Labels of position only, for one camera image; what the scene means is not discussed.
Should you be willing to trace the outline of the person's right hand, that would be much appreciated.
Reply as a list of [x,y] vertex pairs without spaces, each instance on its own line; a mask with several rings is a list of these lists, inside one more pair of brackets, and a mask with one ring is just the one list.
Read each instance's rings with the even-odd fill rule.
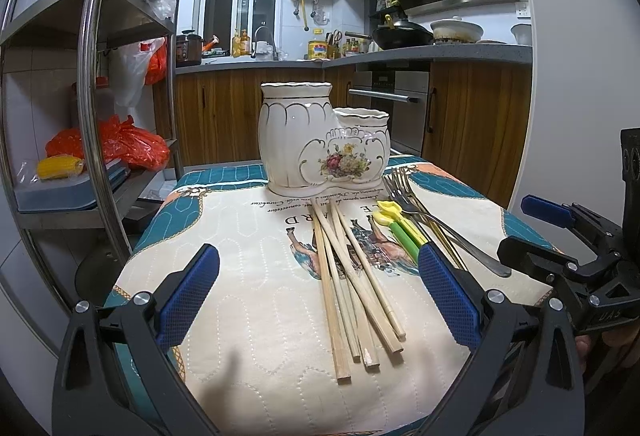
[[590,338],[589,335],[578,335],[575,338],[575,345],[579,358],[580,369],[585,371],[587,367],[587,357],[592,346],[592,338]]

